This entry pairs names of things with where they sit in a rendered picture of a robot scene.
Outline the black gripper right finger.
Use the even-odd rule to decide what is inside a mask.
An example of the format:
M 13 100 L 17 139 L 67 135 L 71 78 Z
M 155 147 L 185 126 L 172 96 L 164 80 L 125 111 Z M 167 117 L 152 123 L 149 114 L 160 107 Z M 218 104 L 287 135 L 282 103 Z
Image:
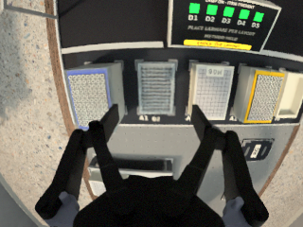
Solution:
M 222 152 L 225 227 L 261 227 L 269 212 L 253 187 L 241 142 L 235 131 L 222 132 L 211 125 L 198 104 L 192 104 L 191 123 L 200 141 L 189 165 L 161 204 L 161 217 L 170 224 L 179 222 L 205 177 L 214 150 Z

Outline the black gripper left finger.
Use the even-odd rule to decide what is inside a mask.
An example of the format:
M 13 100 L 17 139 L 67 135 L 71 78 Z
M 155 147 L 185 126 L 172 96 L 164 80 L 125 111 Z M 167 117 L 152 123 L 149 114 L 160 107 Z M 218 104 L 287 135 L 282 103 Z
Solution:
M 89 148 L 95 150 L 101 178 L 116 219 L 125 222 L 134 217 L 134 199 L 107 146 L 118 121 L 118 104 L 113 104 L 99 121 L 88 123 L 87 131 L 72 131 L 53 181 L 35 205 L 36 213 L 49 227 L 73 227 L 74 218 L 80 210 L 80 185 Z

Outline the white rectangular box with labels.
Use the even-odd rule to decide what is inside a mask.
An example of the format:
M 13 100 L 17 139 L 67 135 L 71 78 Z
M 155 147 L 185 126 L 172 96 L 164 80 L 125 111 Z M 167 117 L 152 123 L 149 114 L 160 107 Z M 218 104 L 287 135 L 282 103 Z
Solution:
M 128 174 L 121 174 L 122 178 L 128 178 L 129 175 Z M 92 171 L 92 174 L 89 178 L 89 184 L 91 185 L 92 191 L 94 193 L 94 195 L 101 195 L 103 192 L 105 192 L 105 188 L 104 188 L 104 184 L 103 184 L 103 180 L 101 178 L 101 174 L 100 171 Z
M 198 104 L 208 120 L 224 120 L 234 67 L 220 63 L 192 62 L 187 113 Z

